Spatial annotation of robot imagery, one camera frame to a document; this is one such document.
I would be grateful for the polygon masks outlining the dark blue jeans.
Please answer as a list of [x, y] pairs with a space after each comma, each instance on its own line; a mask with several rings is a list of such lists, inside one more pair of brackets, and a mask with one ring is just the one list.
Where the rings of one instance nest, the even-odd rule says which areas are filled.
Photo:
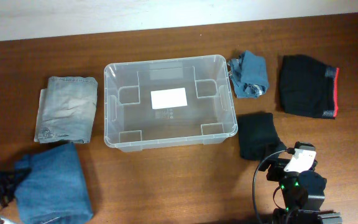
[[15, 169], [30, 174], [15, 191], [23, 223], [86, 223], [93, 217], [85, 177], [73, 143], [25, 155]]

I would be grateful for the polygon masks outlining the black cloth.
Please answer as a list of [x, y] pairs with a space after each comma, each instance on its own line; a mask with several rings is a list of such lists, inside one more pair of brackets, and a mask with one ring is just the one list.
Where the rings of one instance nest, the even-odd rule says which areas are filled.
[[243, 159], [261, 161], [287, 148], [277, 134], [272, 113], [245, 114], [238, 117], [237, 124], [240, 156]]

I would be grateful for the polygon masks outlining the black shorts with red band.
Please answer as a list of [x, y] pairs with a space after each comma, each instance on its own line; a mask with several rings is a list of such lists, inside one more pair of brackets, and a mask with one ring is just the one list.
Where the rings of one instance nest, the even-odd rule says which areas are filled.
[[284, 112], [309, 118], [336, 118], [339, 68], [307, 55], [285, 55], [279, 78]]

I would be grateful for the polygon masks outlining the light grey jeans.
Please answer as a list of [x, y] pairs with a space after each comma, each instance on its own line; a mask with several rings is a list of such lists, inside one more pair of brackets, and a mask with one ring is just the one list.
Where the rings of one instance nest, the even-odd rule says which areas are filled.
[[40, 91], [34, 141], [89, 143], [97, 100], [93, 77], [50, 77]]

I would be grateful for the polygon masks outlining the small blue denim garment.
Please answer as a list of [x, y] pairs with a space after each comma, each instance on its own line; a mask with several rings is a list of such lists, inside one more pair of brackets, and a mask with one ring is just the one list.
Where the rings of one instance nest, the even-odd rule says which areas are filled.
[[266, 61], [246, 50], [228, 62], [229, 77], [237, 98], [258, 98], [269, 88]]

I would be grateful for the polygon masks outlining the clear plastic storage container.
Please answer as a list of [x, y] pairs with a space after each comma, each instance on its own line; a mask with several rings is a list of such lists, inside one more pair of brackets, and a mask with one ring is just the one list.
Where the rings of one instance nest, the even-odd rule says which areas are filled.
[[222, 55], [110, 63], [104, 142], [122, 152], [219, 144], [238, 130]]

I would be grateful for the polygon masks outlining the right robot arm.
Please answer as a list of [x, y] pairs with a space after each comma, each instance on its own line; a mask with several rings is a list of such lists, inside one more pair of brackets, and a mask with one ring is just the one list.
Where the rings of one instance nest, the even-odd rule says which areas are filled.
[[265, 159], [254, 174], [267, 171], [267, 180], [277, 182], [275, 193], [280, 191], [284, 207], [277, 207], [269, 223], [272, 224], [341, 224], [342, 216], [333, 210], [321, 210], [325, 200], [327, 179], [315, 172], [314, 161], [306, 171], [286, 172], [288, 159]]

